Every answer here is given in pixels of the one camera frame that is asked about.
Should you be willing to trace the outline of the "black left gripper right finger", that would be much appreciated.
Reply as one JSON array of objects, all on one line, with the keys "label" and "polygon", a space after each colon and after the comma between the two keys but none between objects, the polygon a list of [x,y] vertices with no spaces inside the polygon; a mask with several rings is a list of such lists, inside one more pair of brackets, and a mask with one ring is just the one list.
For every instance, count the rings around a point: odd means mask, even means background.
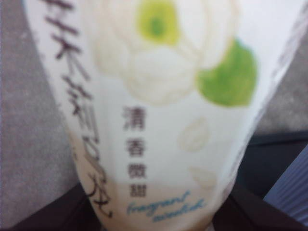
[{"label": "black left gripper right finger", "polygon": [[248,204],[230,195],[215,214],[216,231],[306,231],[295,219],[257,198]]}]

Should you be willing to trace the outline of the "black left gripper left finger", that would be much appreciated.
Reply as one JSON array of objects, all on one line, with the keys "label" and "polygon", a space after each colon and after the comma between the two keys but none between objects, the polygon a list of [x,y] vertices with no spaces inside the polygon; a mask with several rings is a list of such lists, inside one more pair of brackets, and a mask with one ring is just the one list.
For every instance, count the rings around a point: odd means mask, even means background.
[{"label": "black left gripper left finger", "polygon": [[2,231],[100,231],[99,222],[80,184],[64,195]]}]

